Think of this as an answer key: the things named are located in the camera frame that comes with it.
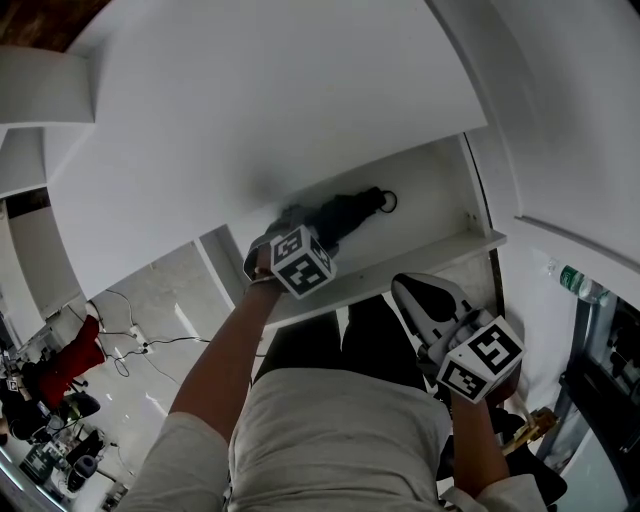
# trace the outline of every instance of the white cabinet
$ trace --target white cabinet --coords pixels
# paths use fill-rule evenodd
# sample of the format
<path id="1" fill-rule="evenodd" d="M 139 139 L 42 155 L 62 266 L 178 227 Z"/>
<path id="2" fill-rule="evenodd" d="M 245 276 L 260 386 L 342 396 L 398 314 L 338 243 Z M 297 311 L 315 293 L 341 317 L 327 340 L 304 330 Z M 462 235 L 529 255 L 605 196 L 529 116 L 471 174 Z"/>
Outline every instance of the white cabinet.
<path id="1" fill-rule="evenodd" d="M 80 292 L 51 208 L 8 219 L 0 202 L 0 311 L 17 346 Z"/>
<path id="2" fill-rule="evenodd" d="M 48 187 L 88 298 L 326 179 L 485 124 L 422 0 L 150 2 L 91 62 L 97 129 Z"/>
<path id="3" fill-rule="evenodd" d="M 0 198 L 42 188 L 93 129 L 86 60 L 0 47 Z"/>

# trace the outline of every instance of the person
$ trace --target person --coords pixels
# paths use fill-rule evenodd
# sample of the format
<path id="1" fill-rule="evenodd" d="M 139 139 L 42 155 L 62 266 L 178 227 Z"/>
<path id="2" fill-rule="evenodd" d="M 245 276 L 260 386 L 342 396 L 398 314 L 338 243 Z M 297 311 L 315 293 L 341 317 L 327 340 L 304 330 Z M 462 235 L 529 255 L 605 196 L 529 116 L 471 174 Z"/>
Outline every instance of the person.
<path id="1" fill-rule="evenodd" d="M 6 442 L 2 436 L 7 435 L 30 440 L 47 425 L 47 410 L 66 418 L 70 406 L 78 409 L 83 417 L 100 408 L 86 393 L 65 396 L 73 379 L 106 361 L 96 342 L 100 329 L 98 310 L 91 302 L 85 307 L 87 316 L 71 343 L 46 361 L 28 362 L 22 366 L 20 374 L 24 387 L 12 391 L 6 379 L 0 381 L 0 443 Z"/>
<path id="2" fill-rule="evenodd" d="M 119 510 L 443 510 L 435 475 L 449 412 L 427 394 L 382 296 L 349 307 L 342 344 L 335 312 L 279 329 L 247 396 L 282 293 L 264 261 L 180 387 Z M 546 510 L 531 475 L 509 476 L 484 401 L 453 394 L 452 417 L 447 501 L 468 512 Z"/>

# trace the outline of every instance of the person's arm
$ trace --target person's arm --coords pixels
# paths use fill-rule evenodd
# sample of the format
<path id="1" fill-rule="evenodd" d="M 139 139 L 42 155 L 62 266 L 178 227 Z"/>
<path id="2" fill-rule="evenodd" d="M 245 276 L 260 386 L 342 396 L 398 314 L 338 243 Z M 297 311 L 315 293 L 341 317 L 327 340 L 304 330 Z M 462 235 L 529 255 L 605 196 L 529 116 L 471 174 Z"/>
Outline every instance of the person's arm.
<path id="1" fill-rule="evenodd" d="M 262 330 L 280 294 L 277 281 L 249 287 L 187 375 L 172 413 L 193 414 L 230 441 L 247 396 Z"/>
<path id="2" fill-rule="evenodd" d="M 477 497 L 489 485 L 509 478 L 491 426 L 487 403 L 477 404 L 451 393 L 453 413 L 453 479 L 458 489 Z"/>

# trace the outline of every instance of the white shelf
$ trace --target white shelf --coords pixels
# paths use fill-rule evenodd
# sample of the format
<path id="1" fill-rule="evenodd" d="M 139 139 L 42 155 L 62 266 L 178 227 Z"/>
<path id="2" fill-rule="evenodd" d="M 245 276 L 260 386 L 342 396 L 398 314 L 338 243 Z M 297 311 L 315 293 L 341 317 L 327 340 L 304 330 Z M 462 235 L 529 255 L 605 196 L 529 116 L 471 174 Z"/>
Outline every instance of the white shelf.
<path id="1" fill-rule="evenodd" d="M 336 280 L 306 299 L 283 296 L 269 320 L 281 327 L 389 290 L 400 272 L 435 273 L 502 245 L 489 228 L 475 169 L 461 137 L 449 137 L 359 167 L 200 237 L 198 247 L 233 308 L 248 280 L 249 245 L 288 204 L 317 207 L 371 186 L 392 190 L 398 206 L 377 213 L 340 242 Z"/>

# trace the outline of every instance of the person's leg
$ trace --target person's leg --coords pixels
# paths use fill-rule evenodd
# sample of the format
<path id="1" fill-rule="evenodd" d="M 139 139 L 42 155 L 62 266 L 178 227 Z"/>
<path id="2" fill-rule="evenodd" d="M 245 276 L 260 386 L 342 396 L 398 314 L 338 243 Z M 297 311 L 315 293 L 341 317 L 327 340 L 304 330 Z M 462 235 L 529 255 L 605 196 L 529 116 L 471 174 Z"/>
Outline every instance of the person's leg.
<path id="1" fill-rule="evenodd" d="M 426 391 L 415 350 L 382 295 L 349 306 L 342 354 L 347 370 Z"/>
<path id="2" fill-rule="evenodd" d="M 340 367 L 340 330 L 333 311 L 278 329 L 254 382 L 279 368 Z"/>

